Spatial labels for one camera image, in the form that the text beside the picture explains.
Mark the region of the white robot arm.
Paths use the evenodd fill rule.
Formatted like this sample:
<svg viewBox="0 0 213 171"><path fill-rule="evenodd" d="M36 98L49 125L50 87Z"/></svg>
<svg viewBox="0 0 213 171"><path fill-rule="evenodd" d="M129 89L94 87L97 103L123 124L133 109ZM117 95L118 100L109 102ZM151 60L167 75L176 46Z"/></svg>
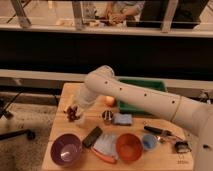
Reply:
<svg viewBox="0 0 213 171"><path fill-rule="evenodd" d="M213 104L118 81L111 67L90 72L77 90L72 106L82 116L99 95L115 97L189 131L198 137L193 171L213 171Z"/></svg>

